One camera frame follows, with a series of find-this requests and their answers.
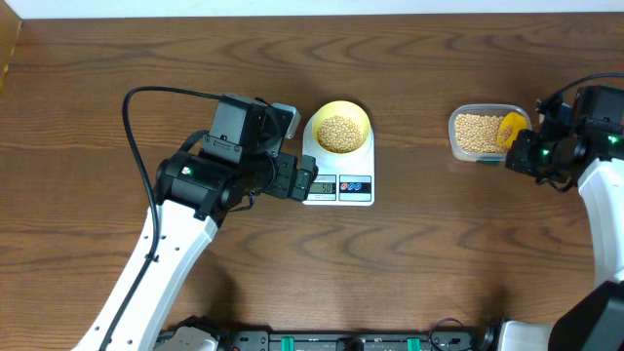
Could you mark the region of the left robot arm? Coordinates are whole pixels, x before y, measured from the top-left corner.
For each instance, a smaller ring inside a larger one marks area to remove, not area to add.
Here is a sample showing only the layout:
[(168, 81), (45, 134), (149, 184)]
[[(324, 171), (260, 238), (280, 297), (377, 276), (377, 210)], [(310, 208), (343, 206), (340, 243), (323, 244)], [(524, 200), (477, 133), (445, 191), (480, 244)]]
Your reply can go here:
[(281, 150), (299, 120), (290, 105), (218, 97), (211, 129), (192, 134), (145, 185), (149, 210), (136, 247), (77, 349), (153, 349), (186, 276), (228, 214), (259, 194), (307, 199), (314, 158)]

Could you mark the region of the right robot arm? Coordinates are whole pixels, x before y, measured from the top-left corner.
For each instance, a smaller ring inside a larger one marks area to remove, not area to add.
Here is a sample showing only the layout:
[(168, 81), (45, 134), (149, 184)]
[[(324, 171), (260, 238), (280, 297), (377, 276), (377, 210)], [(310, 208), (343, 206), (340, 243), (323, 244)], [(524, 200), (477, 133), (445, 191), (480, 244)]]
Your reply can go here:
[(578, 89), (572, 105), (561, 93), (537, 105), (540, 128), (522, 130), (507, 169), (560, 192), (576, 188), (588, 214), (595, 287), (554, 325), (506, 321), (498, 350), (620, 350), (623, 347), (623, 92)]

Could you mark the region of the yellow measuring scoop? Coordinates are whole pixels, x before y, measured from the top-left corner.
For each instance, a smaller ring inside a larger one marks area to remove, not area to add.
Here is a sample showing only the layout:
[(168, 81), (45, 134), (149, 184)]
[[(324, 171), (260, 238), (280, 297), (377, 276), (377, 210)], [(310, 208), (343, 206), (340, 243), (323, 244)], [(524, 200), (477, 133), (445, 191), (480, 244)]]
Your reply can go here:
[(497, 144), (505, 149), (509, 149), (516, 140), (518, 133), (528, 127), (527, 119), (517, 113), (510, 112), (502, 120), (496, 136)]

